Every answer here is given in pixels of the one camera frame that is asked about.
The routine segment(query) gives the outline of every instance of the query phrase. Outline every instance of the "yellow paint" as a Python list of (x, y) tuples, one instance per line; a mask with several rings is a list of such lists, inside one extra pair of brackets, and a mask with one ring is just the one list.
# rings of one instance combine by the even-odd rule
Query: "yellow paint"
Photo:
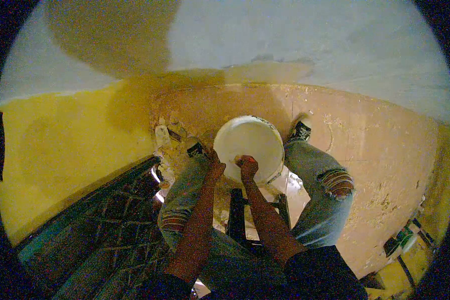
[(450, 220), (450, 126), (438, 127), (435, 165), (425, 196), (420, 223), (433, 238), (441, 241)]
[(131, 79), (0, 107), (6, 135), (0, 209), (13, 244), (77, 200), (70, 195), (153, 152), (144, 83)]
[[(418, 217), (418, 220), (422, 227), (439, 242), (444, 237), (450, 221), (450, 126), (442, 124), (438, 127), (438, 147), (435, 164), (425, 195), (426, 200), (423, 204), (425, 209)], [(418, 283), (432, 262), (433, 257), (432, 252), (419, 237), (413, 248), (402, 255), (402, 259), (415, 283)], [(387, 289), (376, 290), (367, 288), (369, 299), (375, 299), (379, 296), (387, 299), (401, 291), (406, 291), (404, 295), (408, 295), (411, 292), (411, 286), (399, 262), (394, 261), (381, 269), (379, 274)]]

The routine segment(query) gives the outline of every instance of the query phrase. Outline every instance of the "knee rip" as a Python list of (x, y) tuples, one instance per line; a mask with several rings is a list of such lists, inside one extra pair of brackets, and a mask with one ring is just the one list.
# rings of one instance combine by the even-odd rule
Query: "knee rip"
[(189, 221), (190, 213), (187, 211), (174, 211), (162, 216), (162, 231), (182, 232)]
[(334, 199), (343, 199), (353, 194), (353, 178), (344, 170), (330, 170), (318, 176), (325, 193)]

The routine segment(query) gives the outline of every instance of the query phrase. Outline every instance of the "white container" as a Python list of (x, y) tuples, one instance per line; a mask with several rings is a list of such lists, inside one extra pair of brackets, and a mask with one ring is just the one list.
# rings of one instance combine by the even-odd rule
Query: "white container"
[(235, 157), (253, 156), (258, 162), (254, 177), (258, 186), (271, 183), (281, 175), (285, 151), (280, 133), (275, 126), (259, 117), (241, 116), (225, 123), (217, 133), (213, 148), (222, 163), (224, 175), (240, 183), (240, 168)]

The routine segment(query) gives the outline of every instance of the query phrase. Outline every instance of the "jeans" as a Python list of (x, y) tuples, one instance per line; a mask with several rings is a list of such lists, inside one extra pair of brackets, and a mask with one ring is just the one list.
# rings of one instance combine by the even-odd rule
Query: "jeans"
[[(345, 171), (345, 168), (329, 154), (305, 141), (289, 142), (284, 149), (285, 166), (300, 177), (310, 196), (297, 224), (291, 229), (292, 236), (307, 249), (335, 245), (348, 218), (353, 191), (336, 197), (327, 191), (320, 177), (328, 171)], [(181, 219), (186, 223), (197, 203), (209, 169), (209, 161), (203, 154), (194, 156), (165, 198), (158, 216), (158, 226), (172, 251), (175, 251), (181, 233), (176, 227), (168, 228), (164, 225), (164, 220)], [(212, 248), (207, 263), (198, 278), (211, 291), (225, 290), (232, 286), (234, 289), (246, 289), (248, 285), (256, 285), (257, 282), (286, 284), (282, 269), (272, 258), (258, 259), (216, 229), (212, 231)]]

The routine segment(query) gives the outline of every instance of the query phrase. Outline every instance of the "sneaker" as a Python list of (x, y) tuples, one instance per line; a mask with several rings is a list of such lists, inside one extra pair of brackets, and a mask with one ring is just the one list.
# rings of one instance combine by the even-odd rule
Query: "sneaker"
[(292, 130), (292, 134), (288, 142), (294, 141), (308, 141), (312, 133), (312, 122), (307, 114), (300, 114), (297, 118), (296, 124)]
[(190, 158), (198, 154), (204, 154), (204, 147), (196, 137), (190, 137), (186, 141), (186, 152)]

